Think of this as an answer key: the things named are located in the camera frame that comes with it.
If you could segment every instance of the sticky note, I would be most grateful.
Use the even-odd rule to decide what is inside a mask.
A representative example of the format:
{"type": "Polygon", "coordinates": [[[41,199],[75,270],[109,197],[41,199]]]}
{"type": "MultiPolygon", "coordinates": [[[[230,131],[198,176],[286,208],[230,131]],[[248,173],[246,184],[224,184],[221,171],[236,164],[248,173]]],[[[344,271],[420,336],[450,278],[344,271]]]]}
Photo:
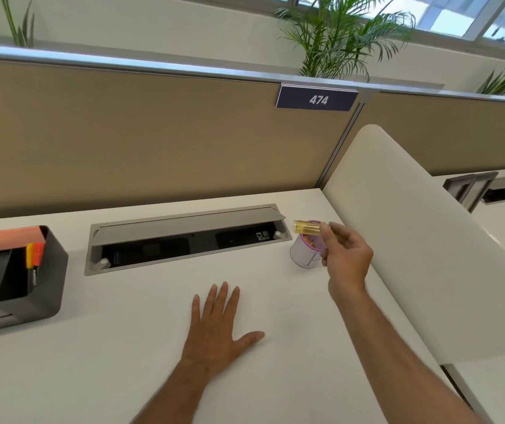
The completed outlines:
{"type": "Polygon", "coordinates": [[[31,242],[44,243],[44,235],[38,226],[0,231],[0,250],[26,247],[31,242]]]}

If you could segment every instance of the window frame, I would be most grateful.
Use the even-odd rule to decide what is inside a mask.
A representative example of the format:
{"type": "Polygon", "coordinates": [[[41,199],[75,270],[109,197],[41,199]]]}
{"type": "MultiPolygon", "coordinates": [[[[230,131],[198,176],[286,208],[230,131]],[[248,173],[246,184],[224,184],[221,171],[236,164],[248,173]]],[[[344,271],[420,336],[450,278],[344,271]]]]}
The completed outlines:
{"type": "MultiPolygon", "coordinates": [[[[274,17],[279,7],[297,5],[299,0],[184,0],[210,6],[237,9],[241,11],[264,14],[274,17]]],[[[496,20],[505,7],[505,0],[489,0],[473,21],[463,37],[438,34],[431,31],[415,29],[411,43],[423,46],[449,49],[467,54],[493,57],[505,60],[505,42],[485,38],[486,30],[496,20]]]]}

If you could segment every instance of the desk organizer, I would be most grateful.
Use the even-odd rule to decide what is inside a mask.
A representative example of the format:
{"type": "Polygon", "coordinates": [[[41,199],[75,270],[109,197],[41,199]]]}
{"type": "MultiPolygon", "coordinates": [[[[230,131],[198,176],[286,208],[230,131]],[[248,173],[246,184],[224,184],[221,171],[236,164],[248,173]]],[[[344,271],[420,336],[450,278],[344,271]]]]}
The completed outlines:
{"type": "Polygon", "coordinates": [[[36,285],[27,286],[26,247],[0,250],[0,328],[49,318],[62,301],[68,255],[47,226],[36,285]]]}

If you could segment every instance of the desk number sign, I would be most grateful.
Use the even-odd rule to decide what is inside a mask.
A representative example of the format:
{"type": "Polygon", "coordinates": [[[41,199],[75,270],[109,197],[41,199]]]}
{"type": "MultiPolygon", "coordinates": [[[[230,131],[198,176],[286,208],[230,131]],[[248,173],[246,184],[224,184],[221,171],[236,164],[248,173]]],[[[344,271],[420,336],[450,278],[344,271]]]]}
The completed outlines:
{"type": "Polygon", "coordinates": [[[276,107],[350,111],[357,96],[356,90],[281,85],[276,107]]]}

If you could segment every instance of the beige fabric panel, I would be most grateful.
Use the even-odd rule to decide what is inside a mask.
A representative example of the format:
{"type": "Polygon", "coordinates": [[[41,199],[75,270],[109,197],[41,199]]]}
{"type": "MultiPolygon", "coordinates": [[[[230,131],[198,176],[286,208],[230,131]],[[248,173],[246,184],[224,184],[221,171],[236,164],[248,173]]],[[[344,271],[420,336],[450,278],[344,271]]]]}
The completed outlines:
{"type": "Polygon", "coordinates": [[[0,217],[312,188],[351,113],[279,88],[0,62],[0,217]]]}
{"type": "Polygon", "coordinates": [[[376,124],[433,175],[505,168],[505,102],[372,94],[323,185],[362,127],[376,124]]]}

